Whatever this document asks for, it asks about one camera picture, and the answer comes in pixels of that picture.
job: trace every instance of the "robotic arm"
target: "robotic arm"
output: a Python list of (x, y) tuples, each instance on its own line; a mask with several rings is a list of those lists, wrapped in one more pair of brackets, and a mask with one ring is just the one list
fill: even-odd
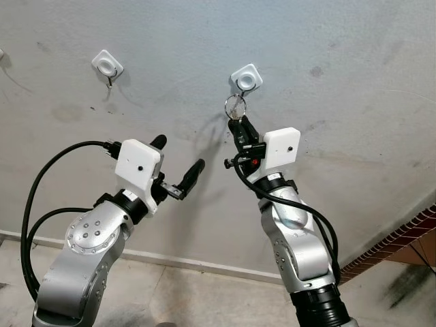
[(117, 159), (118, 193), (103, 195), (95, 208), (68, 227), (63, 249), (44, 276), (33, 312), (34, 327), (92, 326), (109, 270), (123, 252), (134, 226), (151, 217), (168, 195), (182, 200), (204, 169), (199, 159), (178, 185), (164, 182), (161, 165), (166, 137), (150, 144), (137, 140), (110, 143)]
[[(358, 327), (349, 317), (337, 288), (340, 272), (336, 236), (332, 235), (332, 249), (319, 221), (326, 219), (299, 198), (294, 181), (283, 177), (284, 166), (296, 160), (300, 132), (291, 127), (270, 131), (260, 142), (259, 133), (245, 113), (228, 116), (238, 154), (226, 159), (225, 167), (234, 167), (241, 181), (260, 199), (262, 227), (271, 241), (277, 268), (300, 325)], [(325, 236), (328, 251), (314, 231), (314, 221)]]

